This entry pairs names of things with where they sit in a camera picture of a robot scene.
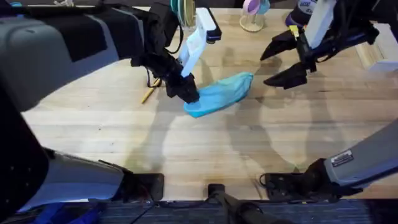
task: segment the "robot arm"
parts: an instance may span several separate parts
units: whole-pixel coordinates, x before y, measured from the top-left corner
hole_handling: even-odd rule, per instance
[[[307,28],[275,36],[261,57],[264,60],[297,49],[300,62],[264,83],[284,89],[306,84],[307,70],[315,72],[316,63],[348,47],[363,42],[373,44],[379,31],[370,21],[388,23],[398,37],[397,9],[394,0],[318,0]]]
[[[120,5],[2,7],[0,14],[10,16],[1,18],[1,78],[19,110],[127,58],[161,78],[169,97],[187,103],[199,99],[192,68],[184,68],[165,49],[178,27],[168,5],[154,4],[149,12]]]
[[[178,26],[170,7],[155,4],[149,12],[120,5],[0,7],[0,15],[8,16],[0,18],[0,101],[1,124],[7,130],[2,143],[10,148],[0,163],[5,180],[0,220],[52,202],[160,200],[162,174],[133,174],[105,161],[44,149],[19,111],[35,106],[67,83],[126,58],[132,66],[145,66],[166,82],[170,97],[196,101],[192,68],[182,76],[183,65],[165,50]],[[203,16],[214,19],[209,10]],[[215,28],[207,30],[206,38],[221,38],[220,29]]]

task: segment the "black cable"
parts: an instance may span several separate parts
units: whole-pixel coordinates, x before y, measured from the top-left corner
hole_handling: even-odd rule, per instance
[[[172,209],[184,209],[184,208],[198,208],[201,207],[202,205],[206,204],[209,202],[210,199],[214,198],[217,194],[211,194],[209,195],[208,198],[206,198],[206,200],[202,201],[202,202],[198,202],[198,203],[194,203],[192,205],[186,205],[186,206],[172,206],[172,205],[167,205],[167,204],[163,204],[162,202],[159,202],[158,205],[160,208],[172,208]]]
[[[182,26],[181,26],[180,21],[178,21],[178,26],[179,26],[179,28],[180,28],[180,43],[178,44],[177,49],[176,49],[175,51],[173,51],[173,52],[171,52],[171,51],[169,51],[169,50],[166,49],[166,51],[167,51],[168,53],[170,53],[170,54],[175,54],[175,53],[177,53],[177,52],[180,50],[181,45],[182,45],[182,40],[184,39],[184,31],[183,31],[183,29],[182,29]]]
[[[157,85],[151,85],[150,84],[150,74],[149,74],[149,69],[148,67],[145,66],[145,69],[147,70],[147,87],[148,88],[158,88],[162,85],[162,79],[160,78],[160,82]]]
[[[261,187],[267,189],[269,188],[269,186],[267,186],[267,184],[265,183],[265,179],[266,179],[266,174],[261,174],[261,176],[259,177],[259,183]]]
[[[138,221],[142,216],[144,216],[149,210],[153,209],[154,207],[155,207],[155,204],[153,203],[151,207],[149,207],[145,211],[143,211],[139,216],[137,216],[133,221],[131,221],[130,224],[133,224],[136,221]]]

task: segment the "dark floor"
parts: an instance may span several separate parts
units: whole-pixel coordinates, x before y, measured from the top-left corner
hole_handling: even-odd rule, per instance
[[[127,224],[149,205],[109,204],[99,223]],[[295,223],[398,223],[398,200],[341,200],[338,203],[260,204],[264,212]],[[145,223],[224,223],[221,207],[204,205],[200,208],[153,208],[136,224]]]

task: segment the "sticker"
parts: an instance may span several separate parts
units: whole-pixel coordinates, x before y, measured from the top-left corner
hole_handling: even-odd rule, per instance
[[[331,164],[333,165],[333,167],[337,167],[344,163],[352,161],[353,159],[354,159],[353,153],[351,152],[351,150],[348,150],[341,154],[338,154],[335,157],[332,157],[330,159],[330,161],[331,161]]]
[[[316,0],[301,0],[297,3],[297,7],[307,15],[311,15],[315,6],[317,5]]]

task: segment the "cable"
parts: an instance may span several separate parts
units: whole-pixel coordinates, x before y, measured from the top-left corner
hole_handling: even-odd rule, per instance
[[[183,38],[184,38],[184,31],[183,31],[183,29],[182,29],[182,26],[181,26],[180,21],[178,21],[178,26],[179,26],[179,28],[180,28],[180,43],[178,44],[177,49],[176,49],[175,51],[173,51],[173,52],[171,52],[171,51],[169,51],[169,50],[166,49],[166,51],[167,51],[168,53],[170,53],[170,54],[175,54],[175,53],[177,53],[177,52],[180,50],[181,45],[182,45],[182,40],[183,40]]]
[[[145,215],[149,210],[153,209],[154,207],[155,207],[155,204],[153,203],[151,207],[149,207],[145,211],[143,211],[139,216],[137,216],[133,221],[131,221],[130,224],[133,224],[136,221],[138,221],[143,215]]]
[[[159,84],[157,84],[157,85],[151,85],[151,84],[150,84],[149,69],[148,69],[147,66],[145,66],[144,68],[147,70],[147,87],[148,87],[148,88],[158,88],[158,87],[160,87],[160,86],[162,85],[162,81],[163,81],[163,80],[160,79],[160,82],[159,82]]]
[[[172,209],[184,209],[184,208],[198,208],[201,207],[202,205],[206,204],[209,202],[210,199],[214,198],[217,194],[211,194],[209,195],[208,198],[206,198],[206,200],[202,201],[202,202],[198,202],[198,203],[194,203],[193,205],[187,205],[187,206],[170,206],[170,205],[165,205],[162,204],[161,202],[158,203],[159,207],[161,208],[172,208]]]

